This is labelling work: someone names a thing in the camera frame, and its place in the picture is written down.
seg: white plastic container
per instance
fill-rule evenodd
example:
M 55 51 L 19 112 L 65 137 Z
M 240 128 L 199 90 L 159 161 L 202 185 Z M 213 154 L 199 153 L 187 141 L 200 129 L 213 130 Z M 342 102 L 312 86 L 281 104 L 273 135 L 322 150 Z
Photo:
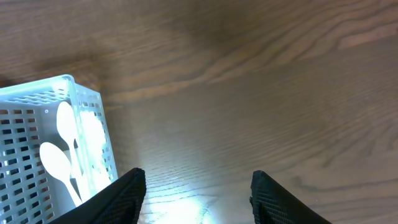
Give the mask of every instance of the white plastic container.
M 118 178 L 98 92 L 76 84 L 70 75 L 1 88 L 1 223 L 48 223 L 75 208 L 65 185 L 45 171 L 39 157 L 43 142 L 55 144 L 66 154 L 69 150 L 57 131 L 57 108 L 62 101 L 73 108 L 78 130 L 75 148 L 90 197 L 98 193 L 93 169 L 106 172 L 110 182 Z M 87 111 L 92 111 L 102 124 L 103 145 L 87 141 L 87 135 L 92 134 L 83 125 L 86 116 L 82 115 Z

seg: dark wood grain streak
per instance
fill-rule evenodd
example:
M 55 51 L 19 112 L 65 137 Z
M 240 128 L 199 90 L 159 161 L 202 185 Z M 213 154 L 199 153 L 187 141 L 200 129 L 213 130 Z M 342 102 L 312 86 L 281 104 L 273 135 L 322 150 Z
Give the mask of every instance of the dark wood grain streak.
M 142 223 L 253 223 L 257 169 L 333 223 L 397 223 L 397 28 L 396 0 L 0 0 L 0 85 L 100 91 Z

